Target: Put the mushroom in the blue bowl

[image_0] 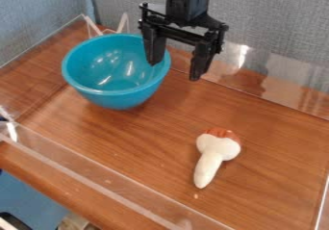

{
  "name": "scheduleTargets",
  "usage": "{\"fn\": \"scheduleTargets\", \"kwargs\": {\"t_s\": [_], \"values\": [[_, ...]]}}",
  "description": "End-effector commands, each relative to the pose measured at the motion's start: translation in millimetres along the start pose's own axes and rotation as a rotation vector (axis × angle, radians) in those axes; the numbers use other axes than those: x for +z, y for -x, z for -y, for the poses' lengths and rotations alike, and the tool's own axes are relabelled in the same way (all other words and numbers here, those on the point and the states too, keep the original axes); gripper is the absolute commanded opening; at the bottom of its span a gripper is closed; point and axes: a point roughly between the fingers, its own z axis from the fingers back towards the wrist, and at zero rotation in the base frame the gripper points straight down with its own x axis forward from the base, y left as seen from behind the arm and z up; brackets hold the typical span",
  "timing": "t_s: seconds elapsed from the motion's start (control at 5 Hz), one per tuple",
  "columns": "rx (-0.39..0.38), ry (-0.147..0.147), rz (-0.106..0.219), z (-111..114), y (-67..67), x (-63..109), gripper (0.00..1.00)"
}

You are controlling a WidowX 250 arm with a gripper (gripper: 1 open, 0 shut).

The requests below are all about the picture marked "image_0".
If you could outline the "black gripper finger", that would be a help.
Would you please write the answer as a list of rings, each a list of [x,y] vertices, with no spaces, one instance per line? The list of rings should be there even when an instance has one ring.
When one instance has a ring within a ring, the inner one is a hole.
[[[212,42],[200,42],[193,51],[189,75],[192,81],[198,81],[201,76],[208,72],[213,58],[215,44]]]
[[[148,60],[152,65],[157,65],[165,56],[166,38],[153,27],[142,29]]]

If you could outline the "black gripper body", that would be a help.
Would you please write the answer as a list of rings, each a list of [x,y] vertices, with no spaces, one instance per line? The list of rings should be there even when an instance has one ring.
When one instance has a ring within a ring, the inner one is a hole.
[[[229,26],[211,17],[208,13],[201,13],[186,20],[181,15],[166,14],[165,5],[145,2],[140,8],[142,10],[141,32],[145,27],[153,27],[166,39],[173,39],[192,46],[196,46],[200,42],[212,42],[215,53],[221,53]]]

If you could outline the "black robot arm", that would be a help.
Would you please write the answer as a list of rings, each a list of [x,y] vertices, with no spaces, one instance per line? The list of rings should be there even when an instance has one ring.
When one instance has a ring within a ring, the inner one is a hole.
[[[189,79],[208,73],[215,55],[223,51],[229,26],[209,15],[211,0],[166,0],[165,5],[144,2],[140,29],[148,60],[158,64],[165,57],[166,41],[173,39],[194,47]]]

